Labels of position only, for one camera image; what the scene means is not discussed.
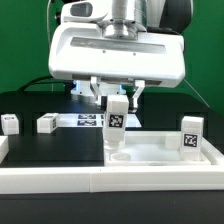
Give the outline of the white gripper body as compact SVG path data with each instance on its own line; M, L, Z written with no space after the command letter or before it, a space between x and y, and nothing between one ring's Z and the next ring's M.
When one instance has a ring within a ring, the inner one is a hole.
M63 23L55 31L49 54L53 77L148 86L177 86L185 77L184 40L178 35L140 32L135 40L105 38L91 23Z

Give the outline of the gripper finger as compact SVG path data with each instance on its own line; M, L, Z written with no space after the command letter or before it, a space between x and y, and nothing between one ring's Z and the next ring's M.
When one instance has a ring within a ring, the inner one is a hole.
M101 79L92 76L90 79L90 89L95 97L95 103L99 109L105 109L107 105L107 97L100 90Z
M129 111L136 112L138 109L138 98L145 89L144 80L135 80L134 81L134 94L129 98Z

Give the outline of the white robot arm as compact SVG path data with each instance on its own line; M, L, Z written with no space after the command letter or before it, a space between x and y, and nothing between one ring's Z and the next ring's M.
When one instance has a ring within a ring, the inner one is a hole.
M129 109L146 87L176 87L185 77L181 33L193 0L80 0L62 7L49 53L56 79L90 86L101 106L112 86L132 85Z

